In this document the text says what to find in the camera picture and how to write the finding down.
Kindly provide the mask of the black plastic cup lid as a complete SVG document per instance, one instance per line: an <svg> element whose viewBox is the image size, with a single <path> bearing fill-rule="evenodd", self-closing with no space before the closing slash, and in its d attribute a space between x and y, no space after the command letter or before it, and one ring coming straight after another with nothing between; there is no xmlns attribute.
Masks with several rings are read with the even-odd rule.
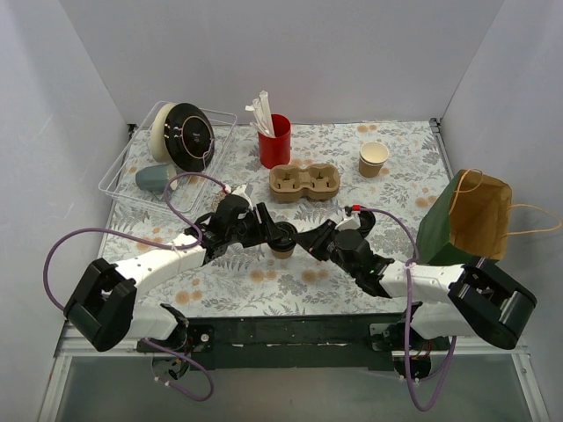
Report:
<svg viewBox="0 0 563 422"><path fill-rule="evenodd" d="M270 242L269 247L295 247L296 242L292 239L292 236L297 232L296 227L289 222L277 222L275 226L282 233L282 237Z"/></svg>

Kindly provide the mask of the brown paper coffee cup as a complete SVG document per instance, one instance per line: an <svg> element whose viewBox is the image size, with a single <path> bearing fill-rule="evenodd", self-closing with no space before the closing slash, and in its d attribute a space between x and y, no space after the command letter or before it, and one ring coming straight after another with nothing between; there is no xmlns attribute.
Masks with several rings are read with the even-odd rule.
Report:
<svg viewBox="0 0 563 422"><path fill-rule="evenodd" d="M273 246L271 246L270 249L271 249L271 252L273 253L275 258L287 259L293 254L295 247L294 246L291 246L291 247L289 247L289 246L284 246L284 247L273 247Z"/></svg>

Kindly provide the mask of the stack of brown paper cups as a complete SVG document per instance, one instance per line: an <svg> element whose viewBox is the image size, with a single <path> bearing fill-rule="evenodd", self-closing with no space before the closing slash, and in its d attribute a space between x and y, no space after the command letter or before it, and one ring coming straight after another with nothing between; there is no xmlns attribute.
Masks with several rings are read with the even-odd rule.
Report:
<svg viewBox="0 0 563 422"><path fill-rule="evenodd" d="M359 172L365 178L374 178L389 157L388 148L381 142L366 142L360 149Z"/></svg>

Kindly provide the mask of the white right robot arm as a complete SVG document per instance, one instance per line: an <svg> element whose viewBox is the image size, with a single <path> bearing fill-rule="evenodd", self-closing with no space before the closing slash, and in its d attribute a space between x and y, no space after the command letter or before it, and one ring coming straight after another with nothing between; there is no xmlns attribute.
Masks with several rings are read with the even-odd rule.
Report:
<svg viewBox="0 0 563 422"><path fill-rule="evenodd" d="M495 265L408 265L374 253L369 228L351 218L324 222L291 238L319 261L332 261L366 294L410 297L410 318L398 327L399 342L418 349L438 337L479 337L512 350L518 343L536 297Z"/></svg>

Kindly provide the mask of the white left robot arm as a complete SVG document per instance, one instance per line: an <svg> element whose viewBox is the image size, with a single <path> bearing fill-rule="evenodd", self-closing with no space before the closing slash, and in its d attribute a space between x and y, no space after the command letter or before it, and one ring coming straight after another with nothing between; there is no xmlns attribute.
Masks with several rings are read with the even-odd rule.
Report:
<svg viewBox="0 0 563 422"><path fill-rule="evenodd" d="M244 195L229 194L215 212L200 217L163 248L117 263L103 258L92 261L64 315L99 352L123 339L142 338L157 340L165 350L176 352L186 344L187 320L171 305L142 305L140 298L221 257L232 244L252 247L283 236L265 204L253 207Z"/></svg>

